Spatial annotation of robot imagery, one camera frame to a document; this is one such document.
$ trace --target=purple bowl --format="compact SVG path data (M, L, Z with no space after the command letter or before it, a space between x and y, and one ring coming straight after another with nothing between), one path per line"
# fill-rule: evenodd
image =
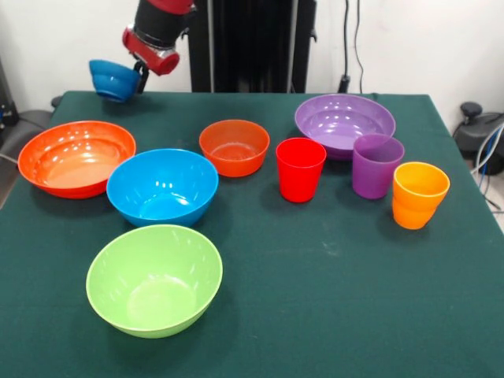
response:
M352 94L324 94L296 110L299 131L319 142L332 160L351 160L355 140L367 134L393 136L395 119L382 105Z

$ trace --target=plastic cup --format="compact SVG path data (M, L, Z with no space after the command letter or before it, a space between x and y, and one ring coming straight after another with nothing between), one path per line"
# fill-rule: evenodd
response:
M355 141L352 187L367 199L387 195L394 171L404 157L404 146L388 135L363 135Z
M449 188L450 179L434 165L419 161L401 164L394 172L395 221L410 230L424 227Z
M307 202L317 191L327 152L307 138L286 139L276 148L280 193L291 202Z

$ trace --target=green bowl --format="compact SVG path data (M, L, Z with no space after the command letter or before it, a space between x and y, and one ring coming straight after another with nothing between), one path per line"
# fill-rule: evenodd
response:
M159 224L127 232L91 263L86 292L94 311L129 335L175 335L205 312L222 281L222 260L204 235Z

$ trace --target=orange cup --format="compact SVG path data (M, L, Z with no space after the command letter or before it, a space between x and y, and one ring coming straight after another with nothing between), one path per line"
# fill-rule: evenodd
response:
M394 172L392 210L402 227L424 227L447 195L450 179L441 169L420 161L401 164Z
M262 166L269 147L269 134L248 120L222 120L203 130L199 146L220 175L248 176Z

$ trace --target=purple cup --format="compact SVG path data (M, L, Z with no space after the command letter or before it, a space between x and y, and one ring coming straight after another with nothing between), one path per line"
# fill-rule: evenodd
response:
M354 144L352 187L367 199L387 195L394 171L404 157L404 146L383 134L363 135Z

